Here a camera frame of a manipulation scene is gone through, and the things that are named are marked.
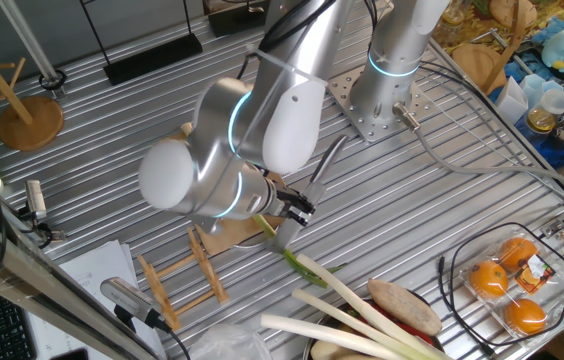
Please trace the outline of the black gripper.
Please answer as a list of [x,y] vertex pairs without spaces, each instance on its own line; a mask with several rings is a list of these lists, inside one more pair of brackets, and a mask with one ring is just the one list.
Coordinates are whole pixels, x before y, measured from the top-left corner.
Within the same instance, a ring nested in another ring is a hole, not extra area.
[[306,227],[311,219],[311,213],[315,212],[315,206],[297,190],[277,182],[274,185],[275,201],[272,214],[290,219],[300,226]]

